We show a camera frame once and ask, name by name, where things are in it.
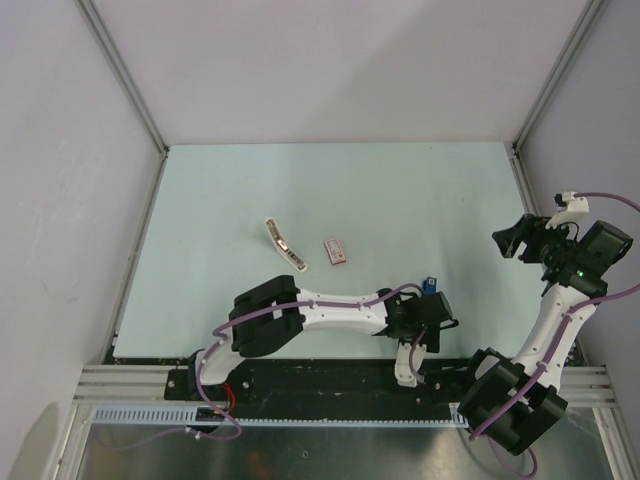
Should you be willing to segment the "blue and black stapler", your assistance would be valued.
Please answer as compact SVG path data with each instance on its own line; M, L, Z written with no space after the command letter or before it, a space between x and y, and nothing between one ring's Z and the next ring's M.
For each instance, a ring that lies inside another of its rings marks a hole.
M437 279L435 277L427 277L422 282L422 290L425 295L434 295L438 291Z

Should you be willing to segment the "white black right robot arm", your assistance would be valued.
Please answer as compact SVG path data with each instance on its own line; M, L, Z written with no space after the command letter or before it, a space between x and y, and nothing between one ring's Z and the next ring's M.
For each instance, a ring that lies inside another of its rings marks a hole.
M545 289L531 332L518 353L477 351L461 376L458 411L471 439L488 437L512 455L527 450L564 414L560 394L564 362L577 334L597 307L613 300L603 276L633 245L631 236L604 221L574 240L567 224L523 215L493 233L501 255L540 264Z

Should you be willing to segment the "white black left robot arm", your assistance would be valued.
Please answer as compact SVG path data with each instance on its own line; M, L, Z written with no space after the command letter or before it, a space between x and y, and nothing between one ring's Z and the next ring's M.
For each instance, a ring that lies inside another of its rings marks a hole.
M228 321L213 331L214 343L192 355L185 385L197 399L210 399L243 361L272 355L304 332L331 329L396 340L396 382L415 388L424 381L425 355L438 353L441 332L458 325L444 293L425 293L417 284L339 296L280 275L235 298Z

